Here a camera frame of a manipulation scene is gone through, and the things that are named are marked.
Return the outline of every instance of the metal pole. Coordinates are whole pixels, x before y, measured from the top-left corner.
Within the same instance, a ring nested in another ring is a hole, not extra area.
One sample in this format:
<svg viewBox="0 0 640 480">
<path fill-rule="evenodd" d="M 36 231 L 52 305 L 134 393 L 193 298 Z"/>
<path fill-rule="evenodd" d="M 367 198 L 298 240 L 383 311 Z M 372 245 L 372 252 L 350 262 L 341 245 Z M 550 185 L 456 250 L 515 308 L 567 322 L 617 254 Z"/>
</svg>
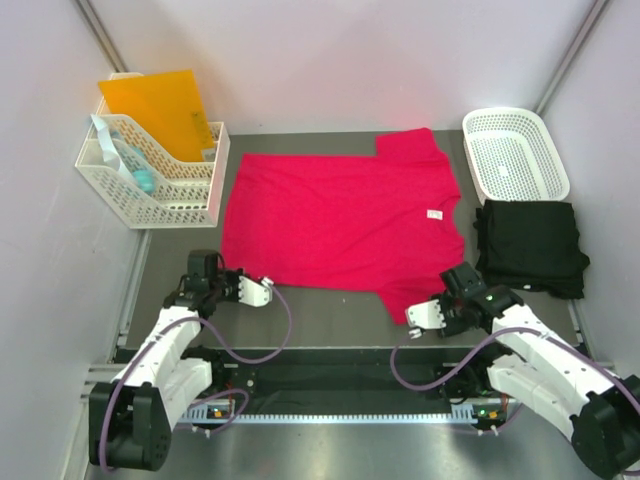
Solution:
<svg viewBox="0 0 640 480">
<path fill-rule="evenodd" d="M 118 49 L 113 44 L 111 37 L 107 33 L 107 30 L 102 24 L 102 20 L 96 13 L 95 8 L 91 4 L 91 0 L 72 0 L 78 8 L 80 15 L 84 19 L 85 23 L 93 33 L 98 46 L 104 53 L 107 61 L 111 64 L 111 67 L 117 73 L 128 72 L 127 66 L 122 60 Z"/>
<path fill-rule="evenodd" d="M 587 40 L 591 36 L 591 33 L 593 32 L 595 26 L 602 19 L 606 9 L 611 5 L 611 3 L 613 3 L 612 0 L 595 0 L 593 2 L 589 13 L 587 13 L 587 16 L 583 20 L 582 25 L 576 33 L 576 36 L 571 41 L 569 48 L 562 57 L 562 60 L 554 71 L 551 80 L 549 81 L 547 87 L 544 90 L 544 93 L 542 94 L 542 97 L 538 101 L 538 104 L 535 108 L 535 112 L 538 115 L 543 116 L 546 113 L 551 100 L 560 89 L 562 83 L 567 78 L 569 71 L 576 61 L 576 58 L 578 58 L 578 55 L 587 43 Z"/>
</svg>

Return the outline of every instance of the metal floor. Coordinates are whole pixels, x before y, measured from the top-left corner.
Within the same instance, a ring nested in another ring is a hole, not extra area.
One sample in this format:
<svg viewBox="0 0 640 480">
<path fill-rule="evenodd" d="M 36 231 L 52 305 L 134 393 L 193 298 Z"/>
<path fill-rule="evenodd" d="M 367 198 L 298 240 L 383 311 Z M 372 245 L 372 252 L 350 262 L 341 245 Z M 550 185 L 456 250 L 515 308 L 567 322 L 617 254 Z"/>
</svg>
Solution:
<svg viewBox="0 0 640 480">
<path fill-rule="evenodd" d="M 374 133 L 263 135 L 232 138 L 224 189 L 226 202 L 245 152 L 374 154 Z M 455 218 L 467 239 L 466 258 L 476 260 L 472 227 L 478 200 L 466 165 L 462 134 L 436 132 L 451 160 L 463 199 Z M 164 296 L 185 273 L 187 254 L 217 248 L 221 228 L 156 231 L 140 287 L 128 346 L 137 348 L 149 333 Z M 374 294 L 283 288 L 294 317 L 291 347 L 389 347 L 406 328 L 391 322 Z M 524 292 L 544 321 L 569 342 L 576 336 L 567 304 L 546 294 Z M 273 347 L 285 333 L 277 301 L 260 309 L 222 305 L 212 317 L 232 346 Z M 469 347 L 484 336 L 470 332 L 448 340 L 425 335 L 413 345 Z M 203 343 L 215 345 L 211 337 Z M 123 470 L 104 476 L 91 467 L 86 480 L 360 480 L 432 478 L 449 480 L 593 480 L 571 447 L 551 425 L 530 411 L 498 438 L 477 438 L 430 425 L 238 425 L 219 437 L 178 432 L 169 459 L 157 473 Z"/>
<path fill-rule="evenodd" d="M 186 273 L 189 251 L 219 248 L 226 204 L 244 153 L 373 155 L 375 136 L 376 133 L 364 132 L 232 137 L 220 226 L 215 229 L 153 232 L 127 346 L 137 348 L 148 335 L 157 319 L 162 300 L 176 287 L 180 276 Z M 475 264 L 476 232 L 472 223 L 479 203 L 464 155 L 462 132 L 438 131 L 435 137 L 440 148 L 449 156 L 458 179 L 462 200 L 455 211 L 455 222 L 458 231 L 466 239 L 465 257 Z M 282 288 L 281 291 L 295 319 L 289 347 L 391 347 L 406 334 L 406 328 L 393 324 L 375 294 L 308 288 Z M 576 343 L 566 301 L 552 298 L 546 293 L 521 294 L 550 328 L 568 342 Z M 222 304 L 211 320 L 236 348 L 276 347 L 286 332 L 285 312 L 277 301 L 259 309 Z M 430 333 L 411 345 L 470 347 L 483 337 L 483 332 L 474 331 L 443 340 L 435 333 Z M 208 332 L 201 335 L 201 342 L 217 345 Z"/>
</svg>

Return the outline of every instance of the robotic arm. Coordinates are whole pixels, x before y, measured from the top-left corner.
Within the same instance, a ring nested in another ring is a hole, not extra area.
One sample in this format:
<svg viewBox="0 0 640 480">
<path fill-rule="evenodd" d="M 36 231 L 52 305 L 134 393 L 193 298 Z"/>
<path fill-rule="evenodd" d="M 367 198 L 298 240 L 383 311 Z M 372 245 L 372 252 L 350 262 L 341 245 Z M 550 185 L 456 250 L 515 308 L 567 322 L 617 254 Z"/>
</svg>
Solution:
<svg viewBox="0 0 640 480">
<path fill-rule="evenodd" d="M 271 282 L 251 280 L 242 270 L 219 265 L 215 251 L 193 251 L 178 288 L 169 294 L 158 322 L 136 356 L 111 382 L 97 383 L 89 396 L 89 460 L 100 464 L 100 440 L 105 418 L 110 420 L 106 442 L 109 465 L 158 470 L 166 460 L 171 432 L 196 397 L 212 384 L 211 363 L 182 359 L 191 340 L 202 330 L 195 321 L 209 318 L 221 301 L 260 307 L 272 299 Z M 134 367 L 117 396 L 108 404 L 123 376 Z"/>
<path fill-rule="evenodd" d="M 447 288 L 443 294 L 406 311 L 413 337 L 425 330 L 448 337 L 483 328 L 512 352 L 498 354 L 486 369 L 494 390 L 554 425 L 601 478 L 613 478 L 640 460 L 636 376 L 621 380 L 585 363 L 520 297 L 504 286 L 487 287 L 468 263 L 441 278 Z"/>
</svg>

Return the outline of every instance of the cable connector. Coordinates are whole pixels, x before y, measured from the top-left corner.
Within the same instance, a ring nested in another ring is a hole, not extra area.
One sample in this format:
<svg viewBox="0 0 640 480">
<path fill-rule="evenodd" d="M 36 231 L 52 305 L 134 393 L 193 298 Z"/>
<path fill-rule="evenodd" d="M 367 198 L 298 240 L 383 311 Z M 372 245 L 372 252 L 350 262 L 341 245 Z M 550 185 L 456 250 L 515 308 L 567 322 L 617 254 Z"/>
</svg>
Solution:
<svg viewBox="0 0 640 480">
<path fill-rule="evenodd" d="M 412 328 L 411 330 L 409 330 L 409 338 L 411 338 L 411 340 L 420 338 L 423 334 L 424 334 L 424 330 L 422 330 L 419 327 Z"/>
</svg>

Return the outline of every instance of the folded black shirt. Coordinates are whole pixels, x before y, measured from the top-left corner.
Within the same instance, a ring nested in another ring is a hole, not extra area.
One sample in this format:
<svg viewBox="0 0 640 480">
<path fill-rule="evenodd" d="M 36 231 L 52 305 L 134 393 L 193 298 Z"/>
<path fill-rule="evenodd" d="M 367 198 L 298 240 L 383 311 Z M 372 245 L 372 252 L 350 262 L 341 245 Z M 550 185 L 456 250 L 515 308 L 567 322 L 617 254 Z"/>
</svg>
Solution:
<svg viewBox="0 0 640 480">
<path fill-rule="evenodd" d="M 489 285 L 584 296 L 589 257 L 580 251 L 573 207 L 563 202 L 487 200 L 476 211 L 476 265 Z"/>
</svg>

